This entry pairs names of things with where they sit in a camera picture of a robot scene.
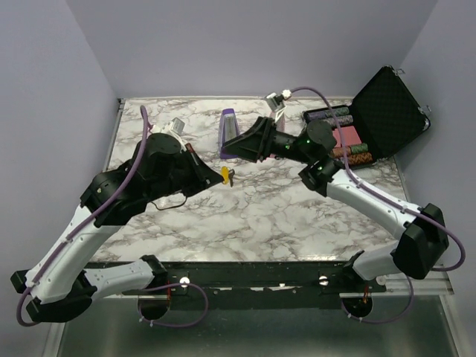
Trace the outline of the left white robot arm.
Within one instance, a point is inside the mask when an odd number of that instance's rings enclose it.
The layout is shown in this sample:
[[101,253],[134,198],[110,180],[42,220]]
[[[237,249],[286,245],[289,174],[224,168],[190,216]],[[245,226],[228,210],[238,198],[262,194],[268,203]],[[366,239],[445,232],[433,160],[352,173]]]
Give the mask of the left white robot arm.
[[87,269],[101,245],[147,205],[177,193],[195,196],[223,181],[190,144],[164,133],[140,141],[134,155],[115,170],[96,175],[80,197],[73,219],[33,268],[10,280],[21,295],[17,315],[27,311],[34,326],[70,321],[93,301],[132,290],[160,292],[167,270],[154,255],[115,268]]

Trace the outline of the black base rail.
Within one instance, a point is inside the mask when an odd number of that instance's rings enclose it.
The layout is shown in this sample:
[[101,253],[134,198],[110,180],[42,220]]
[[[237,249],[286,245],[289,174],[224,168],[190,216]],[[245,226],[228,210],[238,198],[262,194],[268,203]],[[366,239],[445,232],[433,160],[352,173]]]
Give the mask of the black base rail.
[[211,309],[338,309],[340,295],[385,292],[375,280],[344,272],[344,261],[167,262],[168,281],[187,277]]

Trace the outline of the purple metronome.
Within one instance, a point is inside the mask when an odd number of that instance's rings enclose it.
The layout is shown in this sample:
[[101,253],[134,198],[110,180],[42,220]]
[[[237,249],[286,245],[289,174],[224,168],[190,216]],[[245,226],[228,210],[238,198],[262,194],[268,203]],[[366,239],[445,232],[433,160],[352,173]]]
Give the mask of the purple metronome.
[[219,134],[217,141],[219,157],[222,160],[238,158],[237,155],[227,154],[223,149],[223,145],[226,141],[234,139],[238,135],[240,135],[240,129],[234,109],[223,109],[219,120]]

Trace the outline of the pink card deck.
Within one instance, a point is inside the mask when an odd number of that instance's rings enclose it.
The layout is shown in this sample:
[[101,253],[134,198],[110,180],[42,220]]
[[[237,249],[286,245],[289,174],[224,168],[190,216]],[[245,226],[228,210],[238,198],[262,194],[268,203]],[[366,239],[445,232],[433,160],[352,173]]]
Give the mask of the pink card deck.
[[361,144],[362,141],[354,126],[345,126],[341,128],[343,136],[340,136],[338,129],[334,129],[332,134],[336,140],[336,147],[342,147],[341,139],[343,138],[346,146]]

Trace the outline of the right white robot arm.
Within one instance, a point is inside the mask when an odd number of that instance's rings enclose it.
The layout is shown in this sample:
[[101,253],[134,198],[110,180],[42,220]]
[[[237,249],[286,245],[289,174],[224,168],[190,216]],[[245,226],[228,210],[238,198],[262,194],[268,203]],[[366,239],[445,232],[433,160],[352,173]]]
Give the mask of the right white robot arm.
[[381,225],[396,243],[355,254],[342,273],[342,282],[357,292],[379,276],[403,273],[422,280],[449,246],[443,212],[428,204],[421,208],[374,187],[348,173],[330,157],[336,145],[328,123],[313,121],[298,136],[277,130],[272,118],[259,117],[246,132],[226,141],[229,155],[264,161],[271,155],[303,163],[304,185],[324,197],[340,201]]

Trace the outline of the pink metronome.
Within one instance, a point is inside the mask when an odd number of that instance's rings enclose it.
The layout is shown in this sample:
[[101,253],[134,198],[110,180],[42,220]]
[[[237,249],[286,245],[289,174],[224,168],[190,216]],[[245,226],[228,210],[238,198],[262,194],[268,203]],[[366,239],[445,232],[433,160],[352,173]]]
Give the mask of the pink metronome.
[[285,132],[286,126],[286,116],[285,116],[285,109],[278,109],[273,112],[272,117],[274,118],[274,122],[276,124],[276,128],[278,132]]

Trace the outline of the yellow-capped key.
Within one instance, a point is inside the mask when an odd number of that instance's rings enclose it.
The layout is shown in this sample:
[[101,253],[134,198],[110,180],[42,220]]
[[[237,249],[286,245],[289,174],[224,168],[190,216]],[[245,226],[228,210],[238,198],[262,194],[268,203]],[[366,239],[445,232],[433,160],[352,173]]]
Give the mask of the yellow-capped key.
[[223,184],[228,184],[229,181],[230,181],[230,171],[227,167],[223,166],[221,168],[221,175],[222,175],[222,178],[223,178]]

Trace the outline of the black poker chip case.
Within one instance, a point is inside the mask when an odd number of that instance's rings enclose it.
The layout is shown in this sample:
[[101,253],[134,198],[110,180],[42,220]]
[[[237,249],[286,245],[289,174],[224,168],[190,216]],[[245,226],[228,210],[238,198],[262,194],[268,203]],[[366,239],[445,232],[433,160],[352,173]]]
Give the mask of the black poker chip case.
[[300,148],[313,159],[328,155],[343,161],[347,155],[353,170],[394,156],[431,125],[399,72],[389,65],[380,68],[350,104],[334,106],[333,110],[341,128],[354,126],[362,143],[336,147],[332,131],[337,127],[325,106],[302,114],[304,123],[317,129],[324,141],[305,144],[301,140]]

